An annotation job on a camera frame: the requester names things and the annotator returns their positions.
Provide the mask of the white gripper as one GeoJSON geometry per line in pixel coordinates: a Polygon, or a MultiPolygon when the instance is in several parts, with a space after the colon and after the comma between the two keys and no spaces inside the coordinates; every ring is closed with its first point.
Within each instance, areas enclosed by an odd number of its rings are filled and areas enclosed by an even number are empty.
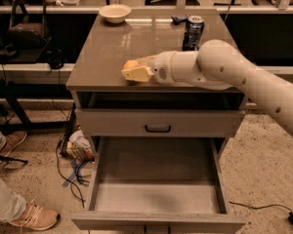
{"type": "Polygon", "coordinates": [[[158,83],[173,84],[175,80],[172,73],[172,61],[175,54],[176,52],[163,52],[156,56],[136,58],[135,67],[122,69],[121,73],[128,81],[148,82],[154,74],[158,83]]]}

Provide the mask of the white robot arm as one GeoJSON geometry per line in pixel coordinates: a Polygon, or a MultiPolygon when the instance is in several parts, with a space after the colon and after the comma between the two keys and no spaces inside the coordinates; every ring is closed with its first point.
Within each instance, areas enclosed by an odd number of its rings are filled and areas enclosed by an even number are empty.
{"type": "Polygon", "coordinates": [[[184,82],[215,91],[235,87],[293,136],[293,84],[253,64],[225,41],[209,40],[197,51],[128,60],[121,73],[128,81],[184,82]]]}

